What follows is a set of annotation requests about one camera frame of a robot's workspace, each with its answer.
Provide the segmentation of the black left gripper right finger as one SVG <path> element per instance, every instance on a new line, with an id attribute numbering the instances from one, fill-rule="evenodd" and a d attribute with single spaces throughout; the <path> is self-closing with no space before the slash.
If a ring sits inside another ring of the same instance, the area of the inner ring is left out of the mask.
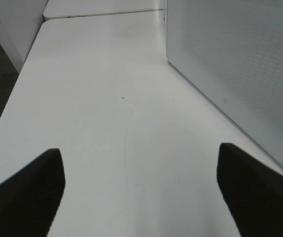
<path id="1" fill-rule="evenodd" d="M 232 143 L 219 147 L 217 183 L 243 237 L 283 237 L 283 176 Z"/>

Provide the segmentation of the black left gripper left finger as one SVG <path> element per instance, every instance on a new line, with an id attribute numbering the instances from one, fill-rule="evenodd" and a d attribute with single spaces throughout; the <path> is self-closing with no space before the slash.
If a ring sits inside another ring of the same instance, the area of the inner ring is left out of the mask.
<path id="1" fill-rule="evenodd" d="M 0 183 L 0 237 L 48 235 L 65 189 L 59 149 L 49 149 Z"/>

